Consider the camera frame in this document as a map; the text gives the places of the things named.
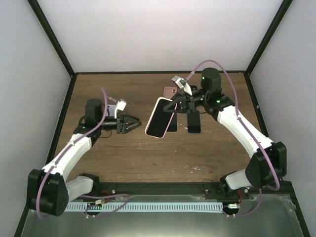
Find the pink phone case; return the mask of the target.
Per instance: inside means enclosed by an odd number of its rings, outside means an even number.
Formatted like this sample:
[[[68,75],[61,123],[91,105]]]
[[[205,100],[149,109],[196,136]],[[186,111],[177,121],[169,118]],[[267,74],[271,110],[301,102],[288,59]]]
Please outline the pink phone case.
[[[177,88],[173,86],[166,86],[163,91],[163,97],[171,99],[177,93]]]

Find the blue smartphone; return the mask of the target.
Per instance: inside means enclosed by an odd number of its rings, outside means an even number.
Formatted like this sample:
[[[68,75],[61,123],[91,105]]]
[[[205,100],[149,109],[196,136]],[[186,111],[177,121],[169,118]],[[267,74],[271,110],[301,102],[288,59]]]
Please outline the blue smartphone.
[[[199,111],[195,111],[194,113],[187,114],[187,129],[188,129],[188,132],[192,134],[201,133]]]

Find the white smartphone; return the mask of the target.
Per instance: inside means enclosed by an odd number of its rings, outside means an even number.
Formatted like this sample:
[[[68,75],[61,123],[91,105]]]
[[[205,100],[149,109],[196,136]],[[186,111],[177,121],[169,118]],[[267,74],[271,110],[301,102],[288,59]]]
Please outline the white smartphone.
[[[170,121],[167,132],[177,132],[177,115],[174,115]]]

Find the cream phone case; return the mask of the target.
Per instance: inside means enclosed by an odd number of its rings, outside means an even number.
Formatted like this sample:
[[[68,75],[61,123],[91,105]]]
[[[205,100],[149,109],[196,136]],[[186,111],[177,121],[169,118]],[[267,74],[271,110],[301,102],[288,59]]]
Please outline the cream phone case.
[[[171,99],[159,97],[155,103],[149,121],[145,128],[145,134],[161,139],[165,136],[174,113],[165,112],[163,108],[171,103]]]

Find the lavender phone case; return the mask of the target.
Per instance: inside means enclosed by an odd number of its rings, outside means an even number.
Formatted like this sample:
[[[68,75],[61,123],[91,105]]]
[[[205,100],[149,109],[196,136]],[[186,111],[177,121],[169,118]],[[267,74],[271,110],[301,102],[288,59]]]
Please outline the lavender phone case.
[[[116,105],[108,105],[107,106],[107,117],[109,118],[117,118],[117,106]]]

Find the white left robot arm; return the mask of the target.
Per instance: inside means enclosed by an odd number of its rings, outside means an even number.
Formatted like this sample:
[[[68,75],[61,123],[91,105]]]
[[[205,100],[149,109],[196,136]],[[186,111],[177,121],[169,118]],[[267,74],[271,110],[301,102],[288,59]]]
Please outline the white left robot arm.
[[[102,131],[118,134],[141,126],[139,118],[125,114],[124,100],[107,105],[100,99],[89,99],[85,114],[62,151],[42,169],[33,169],[28,176],[27,207],[39,216],[48,214],[60,216],[69,202],[77,198],[96,199],[100,196],[99,177],[82,173],[68,181],[68,176],[78,161],[100,139]]]

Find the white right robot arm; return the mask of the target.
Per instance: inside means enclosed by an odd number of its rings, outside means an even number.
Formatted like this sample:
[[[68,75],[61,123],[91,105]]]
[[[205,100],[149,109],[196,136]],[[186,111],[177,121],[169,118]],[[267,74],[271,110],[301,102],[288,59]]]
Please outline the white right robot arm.
[[[223,125],[245,148],[250,157],[247,167],[220,178],[219,192],[230,199],[240,188],[280,189],[280,181],[286,174],[286,146],[273,142],[256,129],[239,111],[237,99],[230,99],[222,92],[222,78],[216,68],[202,71],[201,88],[190,85],[188,79],[172,78],[178,92],[163,110],[167,113],[192,115],[199,106]]]

